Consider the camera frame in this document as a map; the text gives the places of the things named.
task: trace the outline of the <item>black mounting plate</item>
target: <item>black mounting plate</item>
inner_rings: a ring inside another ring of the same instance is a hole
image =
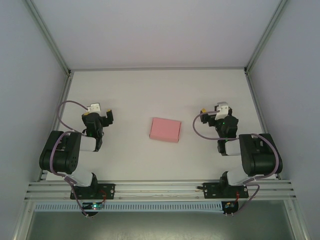
[[[222,191],[219,182],[204,182],[202,184],[205,199],[236,199],[237,192],[240,199],[249,197],[248,189],[245,186],[226,186]]]
[[[92,195],[92,192],[87,192],[86,187],[79,187],[74,186],[74,191],[79,200],[103,200],[104,199],[104,193],[101,192],[104,191],[106,193],[106,200],[113,200],[115,196],[115,188],[116,185],[113,183],[98,183],[98,191],[97,194]],[[75,200],[75,196],[73,192],[71,191],[70,199]]]

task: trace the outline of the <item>white wall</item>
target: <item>white wall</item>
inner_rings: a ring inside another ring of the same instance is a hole
[[[320,239],[320,1],[291,0],[252,72],[267,128]]]
[[[34,0],[71,69],[244,67],[280,0]]]
[[[0,239],[12,237],[65,75],[22,0],[0,1]]]
[[[227,96],[223,89],[228,89]],[[215,142],[194,133],[192,122],[200,109],[213,110],[213,103],[221,99],[241,119],[238,134],[261,132],[243,69],[76,71],[68,100],[85,106],[99,102],[103,112],[112,108],[118,116],[104,129],[99,152],[81,151],[78,166],[101,181],[219,179],[239,167],[241,157],[226,159]],[[62,120],[81,130],[83,113],[76,104],[66,104]],[[178,144],[150,140],[154,117],[181,121]],[[205,136],[217,136],[199,119],[195,127]],[[48,173],[46,179],[61,177]]]

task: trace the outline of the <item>purple cable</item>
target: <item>purple cable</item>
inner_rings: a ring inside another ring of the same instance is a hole
[[[71,190],[73,192],[73,195],[74,195],[74,198],[76,200],[76,203],[78,204],[79,208],[81,209],[81,211],[83,212],[83,214],[85,215],[85,217],[88,216],[88,214],[86,213],[86,211],[83,209],[83,207],[81,206],[79,200],[78,200],[78,197],[76,195],[76,192],[75,192],[75,189],[74,189],[74,184],[76,184],[77,182],[73,181],[71,178],[69,178],[68,176],[64,175],[64,174],[61,174],[61,173],[57,173],[55,170],[54,170],[54,156],[55,156],[55,152],[57,150],[57,147],[58,147],[58,144],[61,142],[61,139],[67,135],[67,134],[71,134],[73,133],[72,131],[65,131],[64,133],[61,134],[61,136],[56,140],[53,148],[52,148],[52,152],[51,152],[51,155],[50,155],[50,172],[53,173],[54,175],[57,175],[57,176],[60,176],[60,177],[63,177],[64,180],[70,185],[71,187]]]
[[[198,115],[194,118],[193,123],[192,123],[192,127],[193,127],[194,132],[195,132],[198,136],[200,136],[201,138],[207,139],[207,140],[237,140],[238,138],[207,137],[207,136],[201,135],[201,134],[196,130],[195,123],[196,123],[196,120],[197,120],[200,116],[205,115],[205,114],[216,114],[216,113],[218,113],[218,112],[219,112],[219,111],[206,111],[206,112],[203,112],[203,113],[198,114]]]
[[[245,209],[247,206],[248,206],[248,203],[251,202],[252,199],[254,199],[254,197],[257,195],[257,193],[259,192],[260,190],[260,185],[257,184],[257,183],[249,183],[246,185],[247,187],[248,186],[257,186],[257,189],[255,190],[254,194],[252,194],[252,196],[249,198],[248,201],[246,201],[239,209],[238,211],[236,211],[233,215],[236,215],[238,214],[239,212],[243,211],[243,209]]]
[[[77,102],[77,101],[66,100],[66,101],[61,102],[61,103],[59,104],[59,106],[57,107],[57,109],[56,109],[56,117],[58,118],[58,121],[59,121],[63,126],[65,126],[67,129],[79,133],[77,130],[75,130],[75,129],[73,129],[72,127],[70,127],[70,126],[68,126],[67,124],[65,124],[65,123],[61,120],[61,117],[59,116],[59,111],[60,111],[61,106],[64,105],[64,104],[66,104],[66,103],[77,104],[77,105],[79,105],[80,107],[84,108],[85,110],[88,110],[88,108],[87,108],[86,106],[83,106],[81,103],[79,103],[79,102]]]

